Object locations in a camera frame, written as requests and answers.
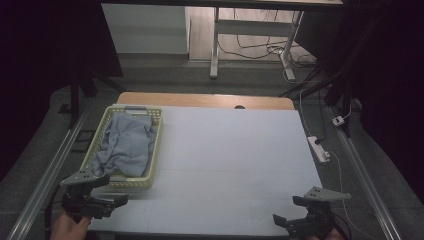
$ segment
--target hand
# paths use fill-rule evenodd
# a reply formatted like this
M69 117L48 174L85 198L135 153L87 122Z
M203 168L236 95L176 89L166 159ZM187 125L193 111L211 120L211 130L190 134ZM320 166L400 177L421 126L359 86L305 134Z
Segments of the hand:
M306 240L319 240L319 238L315 236L307 237ZM325 240L344 240L343 237L340 235L339 231L337 231L335 228L331 230L331 232L327 235Z
M90 222L91 217L84 216L79 223L75 223L72 216L63 210L53 224L50 240L84 240Z

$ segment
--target white table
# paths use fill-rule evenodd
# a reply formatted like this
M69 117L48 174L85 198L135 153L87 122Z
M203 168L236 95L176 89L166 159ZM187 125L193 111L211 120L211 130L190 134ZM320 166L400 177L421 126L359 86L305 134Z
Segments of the white table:
M153 187L130 196L99 231L287 235L272 214L303 218L292 196L321 186L294 110L162 107Z

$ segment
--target laundry basket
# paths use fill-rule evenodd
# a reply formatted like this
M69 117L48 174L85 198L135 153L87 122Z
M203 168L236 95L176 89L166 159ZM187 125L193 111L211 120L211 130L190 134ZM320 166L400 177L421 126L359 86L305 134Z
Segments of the laundry basket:
M114 113L123 112L131 114L135 117L142 115L150 115L152 118L152 127L157 129L156 138L154 142L153 153L150 158L150 162L146 166L146 170L140 177L127 177L120 173L114 173L110 175L109 185L101 187L98 190L111 191L111 192L129 192L132 190L147 189L153 184L153 178L156 169L157 155L159 152L159 142L162 131L162 110L159 108L151 108L146 106L110 106L108 107L102 117L102 120L97 128L94 135L93 141L88 149L88 152L84 158L81 169L91 169L91 160L97 151L100 151L103 134L106 127L112 119Z

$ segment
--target desk leg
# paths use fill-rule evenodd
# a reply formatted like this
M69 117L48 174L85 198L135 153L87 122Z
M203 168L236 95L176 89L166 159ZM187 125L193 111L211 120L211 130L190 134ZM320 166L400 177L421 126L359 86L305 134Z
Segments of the desk leg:
M210 72L211 79L216 79L218 77L218 30L219 30L219 8L215 8L213 47L212 47L212 59L211 59L211 72Z
M280 52L280 59L283 63L284 72L286 73L287 80L293 81L296 78L294 77L293 70L290 66L289 62L289 54L290 54L290 48L293 44L294 37L296 36L297 28L299 27L300 18L302 16L303 12L294 12L294 19L293 19L293 25L290 29L290 34L287 38L286 46L284 47L284 51Z

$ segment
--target electrical outlet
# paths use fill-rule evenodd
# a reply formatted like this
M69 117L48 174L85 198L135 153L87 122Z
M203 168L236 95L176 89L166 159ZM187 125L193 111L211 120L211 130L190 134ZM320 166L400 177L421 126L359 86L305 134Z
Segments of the electrical outlet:
M342 125L343 123L344 123L344 119L341 116L338 116L336 118L333 118L333 124L335 126L338 127L338 126Z
M327 151L324 151L324 148L322 148L321 144L316 144L315 141L317 140L317 137L308 137L309 145L311 146L313 152L315 153L315 156L317 156L318 160L321 163L326 163L330 161L330 154Z

